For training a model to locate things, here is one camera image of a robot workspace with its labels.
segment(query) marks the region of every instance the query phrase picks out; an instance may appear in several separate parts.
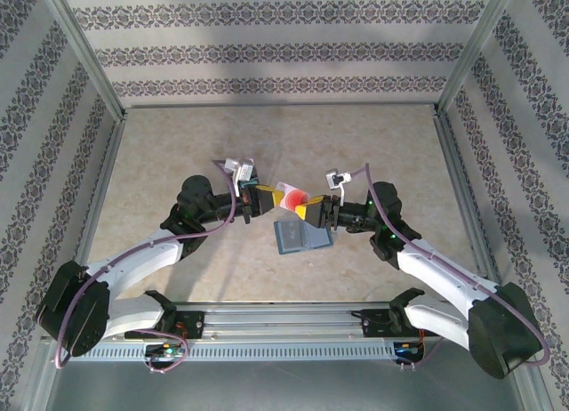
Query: vented metal panel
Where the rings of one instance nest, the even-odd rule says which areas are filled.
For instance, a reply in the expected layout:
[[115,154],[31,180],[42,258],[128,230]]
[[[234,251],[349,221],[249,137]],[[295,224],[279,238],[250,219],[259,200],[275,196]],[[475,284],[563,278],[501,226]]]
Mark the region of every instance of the vented metal panel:
[[[141,361],[145,343],[100,344],[82,357],[81,361]],[[394,359],[392,342],[335,343],[267,343],[190,345],[190,361],[298,361],[298,360],[369,360]]]
[[157,375],[141,362],[72,359],[65,370],[58,371],[50,393],[46,409],[53,411],[524,409],[517,402],[513,378],[489,377],[464,349],[449,342],[426,366],[403,372],[387,360],[312,359],[195,362]]

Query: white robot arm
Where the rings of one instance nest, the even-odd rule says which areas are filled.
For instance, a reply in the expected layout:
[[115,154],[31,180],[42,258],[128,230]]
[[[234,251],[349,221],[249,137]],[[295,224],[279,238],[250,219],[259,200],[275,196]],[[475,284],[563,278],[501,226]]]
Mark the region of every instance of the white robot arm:
[[[296,212],[318,228],[374,232],[370,243],[381,260],[416,277],[446,299],[447,302],[440,302],[414,288],[402,293],[389,302],[389,323],[394,332],[421,329],[438,334],[468,350],[478,365],[496,378],[503,378],[541,350],[540,341],[519,318],[484,292],[499,296],[537,327],[521,288],[514,284],[498,286],[437,253],[401,219],[401,201],[395,187],[385,182],[373,186],[389,220],[408,239],[406,243],[387,229],[369,195],[365,204],[344,202],[337,196],[315,197],[297,206]],[[283,197],[282,193],[256,181],[238,181],[237,191],[240,198],[236,200],[234,214],[243,216],[246,223],[278,206]],[[203,232],[203,223],[224,220],[230,214],[230,195],[214,196],[210,182],[203,176],[184,181],[177,200],[160,229],[144,241],[150,246],[132,254],[127,252],[128,256],[86,288],[72,312],[64,337],[63,346],[72,356],[85,354],[100,339],[111,335],[149,328],[173,334],[176,308],[165,297],[156,292],[134,299],[118,299],[118,296],[155,271],[192,254],[204,241],[204,238],[179,241],[177,235]],[[418,252],[416,247],[429,255]],[[435,256],[461,276],[443,267]],[[36,315],[53,338],[58,336],[71,298],[86,279],[113,260],[115,256],[86,267],[75,262],[60,267]]]

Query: purple cable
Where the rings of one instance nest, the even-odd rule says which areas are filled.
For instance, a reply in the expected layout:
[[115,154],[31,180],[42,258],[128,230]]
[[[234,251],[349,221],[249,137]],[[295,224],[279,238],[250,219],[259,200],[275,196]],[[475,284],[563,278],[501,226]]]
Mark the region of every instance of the purple cable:
[[[501,306],[505,307],[507,311],[509,311],[516,318],[518,318],[519,321],[522,324],[524,324],[525,327],[527,327],[527,329],[529,329],[533,335],[535,335],[535,337],[539,340],[541,347],[543,348],[543,357],[541,359],[536,360],[535,362],[525,362],[525,364],[528,365],[529,367],[538,367],[538,366],[541,366],[541,365],[547,363],[549,360],[549,357],[551,356],[551,351],[549,350],[549,346],[548,346],[547,342],[545,341],[545,338],[543,337],[543,335],[540,333],[540,331],[535,326],[533,326],[533,324],[529,320],[527,320],[527,318],[524,315],[522,315],[517,309],[512,307],[508,302],[501,299],[498,295],[496,295],[495,293],[490,291],[488,288],[486,288],[485,286],[479,285],[475,280],[469,278],[467,275],[462,273],[460,270],[454,268],[451,264],[449,264],[448,262],[446,262],[445,260],[440,258],[438,255],[431,255],[431,253],[429,251],[421,248],[420,246],[415,245],[408,238],[403,236],[403,234],[395,228],[395,226],[389,220],[388,216],[385,214],[385,211],[383,210],[383,206],[381,206],[380,199],[378,198],[377,193],[375,193],[375,188],[373,187],[372,173],[370,172],[370,164],[365,164],[365,175],[367,176],[367,182],[368,182],[370,193],[372,194],[373,202],[374,202],[375,206],[377,207],[378,212],[380,213],[381,219],[383,220],[383,222],[385,222],[385,225],[388,226],[389,230],[391,230],[391,232],[394,235],[396,235],[398,238],[400,238],[406,245],[410,246],[412,249],[417,251],[419,254],[421,254],[425,258],[428,258],[431,261],[436,262],[437,264],[443,266],[446,270],[448,270],[450,273],[452,273],[457,278],[466,282],[470,286],[473,286],[475,289],[482,291],[484,294],[488,295],[493,300],[495,300],[497,303],[499,303]],[[437,347],[435,346],[431,350],[430,355],[432,355],[432,352],[436,348]]]
[[121,262],[125,258],[127,258],[127,257],[129,257],[135,253],[138,253],[142,249],[146,249],[146,248],[154,246],[154,245],[162,244],[164,242],[171,242],[173,240],[193,239],[193,238],[202,238],[204,236],[210,236],[213,233],[216,233],[216,232],[222,230],[224,227],[226,227],[231,222],[231,220],[233,220],[233,216],[235,215],[235,211],[236,211],[236,195],[235,195],[235,189],[233,188],[233,183],[232,183],[231,179],[228,177],[228,175],[226,174],[225,170],[223,169],[223,166],[218,161],[213,161],[213,162],[214,162],[215,166],[217,166],[218,169],[223,174],[223,178],[228,185],[229,194],[231,195],[231,210],[229,211],[228,218],[222,224],[220,224],[218,227],[216,227],[215,229],[202,231],[199,233],[189,233],[186,235],[170,236],[168,238],[159,238],[153,242],[147,242],[145,244],[135,246],[134,248],[131,248],[128,251],[125,251],[124,253],[118,255],[117,258],[115,258],[115,260],[113,260],[112,262],[110,262],[106,266],[103,266],[99,271],[97,271],[94,275],[92,275],[89,279],[87,279],[87,281],[79,288],[79,290],[77,291],[77,293],[75,294],[75,296],[73,297],[71,302],[69,303],[68,309],[65,311],[65,315],[63,316],[63,320],[61,321],[60,331],[59,331],[58,336],[57,336],[57,345],[55,346],[55,367],[56,368],[62,369],[68,363],[69,358],[71,357],[71,354],[68,353],[67,356],[63,360],[61,360],[61,350],[63,349],[63,338],[65,337],[65,332],[68,329],[69,320],[71,319],[71,314],[73,313],[73,310],[77,306],[77,303],[79,302],[81,297],[83,297],[83,294],[85,293],[87,288],[89,286],[91,286],[98,278],[100,278],[102,275],[107,273],[118,262]]
[[364,173],[365,172],[365,166],[362,166],[361,168],[359,168],[357,171],[354,171],[353,173],[351,173],[350,175],[352,176],[352,178],[357,177],[359,174]]
[[163,369],[158,369],[156,367],[154,367],[152,365],[152,358],[150,358],[150,360],[148,361],[148,363],[146,364],[146,366],[148,368],[150,368],[150,372],[151,373],[160,373],[160,374],[165,374],[168,371],[173,370],[175,367],[177,367],[179,364],[181,364],[184,360],[186,360],[186,358],[188,357],[188,342],[186,341],[186,339],[184,337],[181,337],[179,335],[176,334],[169,334],[169,333],[163,333],[160,331],[156,331],[155,329],[135,329],[135,331],[137,333],[143,333],[143,334],[151,334],[151,335],[155,335],[156,337],[166,337],[166,338],[173,338],[174,340],[179,341],[183,346],[184,346],[184,352],[181,355],[181,358],[179,358],[178,360],[172,362],[172,364],[166,368]]

